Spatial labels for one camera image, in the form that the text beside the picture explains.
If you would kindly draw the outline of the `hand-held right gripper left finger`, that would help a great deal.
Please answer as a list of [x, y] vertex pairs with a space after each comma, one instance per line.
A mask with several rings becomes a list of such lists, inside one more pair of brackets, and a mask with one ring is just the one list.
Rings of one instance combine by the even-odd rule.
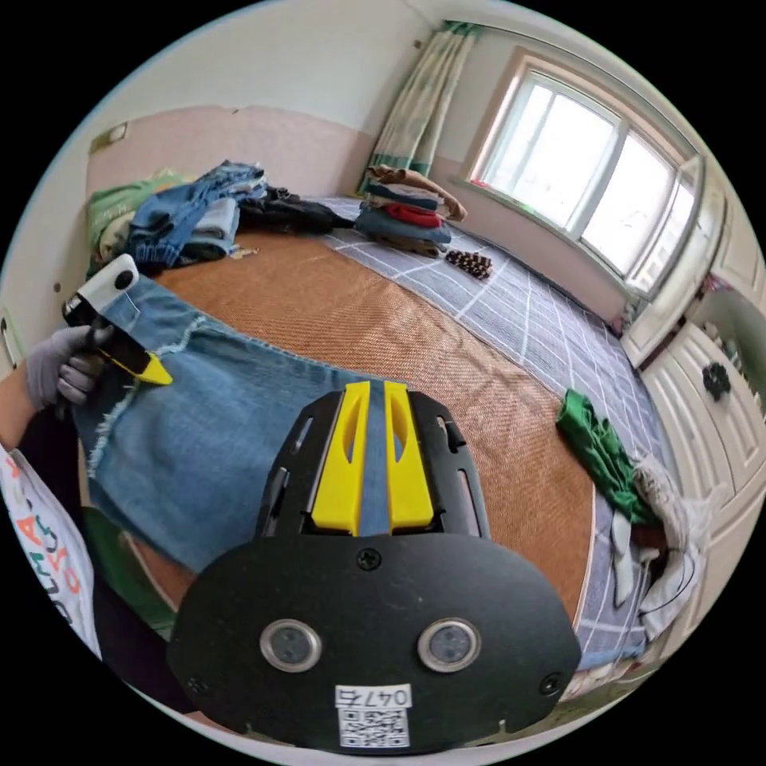
[[360, 529], [370, 394], [369, 383], [342, 393], [311, 511], [321, 531]]

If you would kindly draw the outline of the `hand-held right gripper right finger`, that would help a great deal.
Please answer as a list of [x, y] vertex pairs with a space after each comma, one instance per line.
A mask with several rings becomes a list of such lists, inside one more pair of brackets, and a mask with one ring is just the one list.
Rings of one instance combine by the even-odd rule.
[[384, 410], [389, 533], [423, 530], [434, 511], [405, 384], [384, 382]]

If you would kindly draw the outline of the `person's left hand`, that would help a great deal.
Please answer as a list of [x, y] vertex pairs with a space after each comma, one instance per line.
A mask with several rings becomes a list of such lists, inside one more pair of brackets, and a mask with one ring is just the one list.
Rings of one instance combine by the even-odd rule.
[[36, 413], [64, 401], [83, 405], [104, 365], [101, 347], [113, 328], [75, 326], [54, 332], [26, 357], [26, 393]]

